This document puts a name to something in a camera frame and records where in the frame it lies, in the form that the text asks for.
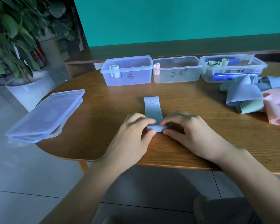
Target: blue resistance band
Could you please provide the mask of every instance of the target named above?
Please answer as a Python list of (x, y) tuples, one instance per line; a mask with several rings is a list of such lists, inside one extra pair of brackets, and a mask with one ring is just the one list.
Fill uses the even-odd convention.
[(145, 115), (147, 118), (156, 120), (155, 124), (149, 124), (147, 131), (156, 130), (157, 132), (163, 132), (167, 126), (160, 126), (160, 122), (163, 120), (163, 115), (160, 107), (159, 97), (145, 97)]

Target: oval table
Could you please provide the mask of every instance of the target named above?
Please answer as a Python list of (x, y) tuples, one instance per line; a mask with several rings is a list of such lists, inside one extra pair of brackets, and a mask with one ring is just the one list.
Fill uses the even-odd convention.
[[(269, 63), (262, 75), (280, 76), (280, 63)], [(42, 140), (37, 146), (53, 156), (79, 161), (86, 171), (86, 161), (104, 154), (128, 114), (145, 114), (144, 97), (159, 96), (163, 116), (175, 110), (200, 115), (223, 138), (246, 148), (272, 173), (280, 175), (280, 126), (269, 124), (265, 113), (237, 113), (225, 104), (226, 94), (219, 92), (219, 85), (202, 78), (196, 82), (157, 84), (152, 77), (149, 84), (106, 86), (99, 70), (86, 73), (51, 91), (84, 89), (84, 101), (59, 136)], [(138, 165), (220, 170), (162, 133), (153, 137)]]

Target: green board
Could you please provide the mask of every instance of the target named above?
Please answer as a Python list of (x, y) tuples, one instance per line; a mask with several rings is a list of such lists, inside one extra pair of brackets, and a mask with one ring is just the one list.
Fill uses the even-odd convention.
[(280, 33), (280, 0), (75, 0), (89, 46)]

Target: person's left hand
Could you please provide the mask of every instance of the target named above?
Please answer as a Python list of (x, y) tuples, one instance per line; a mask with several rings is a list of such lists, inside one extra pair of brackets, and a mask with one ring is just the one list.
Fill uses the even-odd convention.
[(148, 124), (155, 122), (140, 113), (128, 115), (101, 159), (118, 168), (120, 173), (135, 165), (146, 153), (151, 138), (156, 134), (155, 130), (150, 130), (141, 138), (142, 131)]

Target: person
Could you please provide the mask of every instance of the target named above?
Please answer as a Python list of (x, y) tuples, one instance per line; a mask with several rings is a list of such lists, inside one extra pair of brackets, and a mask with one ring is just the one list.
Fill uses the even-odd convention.
[[(105, 154), (92, 162), (76, 186), (40, 223), (91, 223), (97, 208), (116, 178), (146, 153), (156, 134), (142, 131), (154, 119), (135, 113), (127, 116)], [(245, 198), (194, 200), (198, 223), (280, 223), (280, 180), (244, 148), (235, 147), (214, 132), (201, 117), (176, 111), (161, 125), (173, 122), (184, 134), (166, 129), (194, 154), (217, 164), (240, 188)]]

